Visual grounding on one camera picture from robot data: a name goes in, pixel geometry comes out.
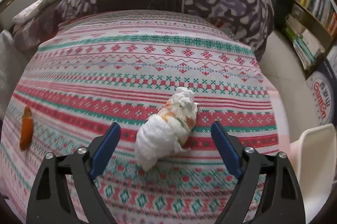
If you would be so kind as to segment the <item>orange stained tissue wad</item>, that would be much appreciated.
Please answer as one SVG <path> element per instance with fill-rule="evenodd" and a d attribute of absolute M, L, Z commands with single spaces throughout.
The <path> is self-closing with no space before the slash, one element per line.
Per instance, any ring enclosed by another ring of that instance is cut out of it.
<path fill-rule="evenodd" d="M 138 130 L 135 142 L 138 165 L 148 171 L 159 159 L 188 151 L 183 146 L 195 127 L 197 112 L 194 92 L 178 87 L 162 109 Z"/>

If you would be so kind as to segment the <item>white plastic trash bin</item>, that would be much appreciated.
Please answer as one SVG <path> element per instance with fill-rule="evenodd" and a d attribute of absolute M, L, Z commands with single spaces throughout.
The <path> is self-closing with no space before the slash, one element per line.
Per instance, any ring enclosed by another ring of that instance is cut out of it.
<path fill-rule="evenodd" d="M 290 143 L 288 155 L 303 197 L 306 223 L 330 196 L 336 169 L 336 129 L 333 124 L 305 130 Z"/>

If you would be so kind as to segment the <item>orange peel strip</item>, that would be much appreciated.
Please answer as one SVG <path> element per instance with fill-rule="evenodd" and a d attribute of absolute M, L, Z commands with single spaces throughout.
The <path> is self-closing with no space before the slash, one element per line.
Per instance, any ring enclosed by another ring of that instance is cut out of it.
<path fill-rule="evenodd" d="M 33 138 L 34 133 L 34 122 L 32 117 L 32 112 L 29 107 L 25 107 L 22 115 L 21 124 L 21 138 L 19 142 L 19 147 L 21 151 L 25 151 Z"/>

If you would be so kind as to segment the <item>lower Ganten water box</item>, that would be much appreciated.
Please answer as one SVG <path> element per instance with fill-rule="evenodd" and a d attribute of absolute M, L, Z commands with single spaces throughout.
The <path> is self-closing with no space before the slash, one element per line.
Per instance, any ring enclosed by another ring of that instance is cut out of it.
<path fill-rule="evenodd" d="M 306 83 L 314 100 L 318 124 L 332 123 L 336 127 L 336 43 Z"/>

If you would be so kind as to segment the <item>grey pillow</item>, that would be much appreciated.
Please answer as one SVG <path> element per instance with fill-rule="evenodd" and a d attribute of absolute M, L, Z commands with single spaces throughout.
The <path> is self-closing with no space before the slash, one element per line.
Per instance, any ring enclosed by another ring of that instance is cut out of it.
<path fill-rule="evenodd" d="M 12 35 L 7 30 L 3 30 L 1 32 L 0 42 L 1 120 L 5 117 L 11 96 L 29 62 L 28 58 L 14 47 L 13 43 Z"/>

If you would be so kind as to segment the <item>stack of books on floor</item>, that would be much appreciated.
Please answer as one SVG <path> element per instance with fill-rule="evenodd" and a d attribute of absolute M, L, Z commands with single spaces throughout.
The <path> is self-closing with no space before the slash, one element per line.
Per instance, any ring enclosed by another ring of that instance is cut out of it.
<path fill-rule="evenodd" d="M 325 53 L 320 41 L 292 15 L 285 18 L 284 31 L 290 39 L 304 70 L 310 70 Z"/>

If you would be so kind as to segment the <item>striped patterned bed sheet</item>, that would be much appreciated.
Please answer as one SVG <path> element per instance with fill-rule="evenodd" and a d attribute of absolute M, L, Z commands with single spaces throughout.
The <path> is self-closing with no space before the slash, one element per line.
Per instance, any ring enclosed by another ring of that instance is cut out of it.
<path fill-rule="evenodd" d="M 63 24 L 42 43 L 11 97 L 2 126 L 1 179 L 26 215 L 43 157 L 89 145 L 112 123 L 121 138 L 96 187 L 119 223 L 214 223 L 236 179 L 211 139 L 219 121 L 260 153 L 279 149 L 270 96 L 251 48 L 205 20 L 159 11 L 107 12 Z M 144 171 L 136 133 L 177 90 L 198 103 L 188 151 Z M 33 138 L 21 151 L 22 115 Z"/>

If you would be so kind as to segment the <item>black storage bench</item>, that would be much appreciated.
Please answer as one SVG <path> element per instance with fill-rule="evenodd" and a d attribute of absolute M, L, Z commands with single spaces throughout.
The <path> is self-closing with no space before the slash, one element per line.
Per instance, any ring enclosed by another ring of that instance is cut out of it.
<path fill-rule="evenodd" d="M 277 30 L 282 30 L 286 17 L 292 11 L 294 0 L 271 0 L 274 9 L 274 26 Z"/>

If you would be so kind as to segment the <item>wooden bookshelf with books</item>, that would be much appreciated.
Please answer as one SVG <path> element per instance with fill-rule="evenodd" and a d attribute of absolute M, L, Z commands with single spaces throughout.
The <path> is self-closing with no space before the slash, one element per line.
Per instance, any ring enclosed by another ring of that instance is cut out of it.
<path fill-rule="evenodd" d="M 336 37 L 336 3 L 334 0 L 295 0 L 295 17 L 324 47 Z"/>

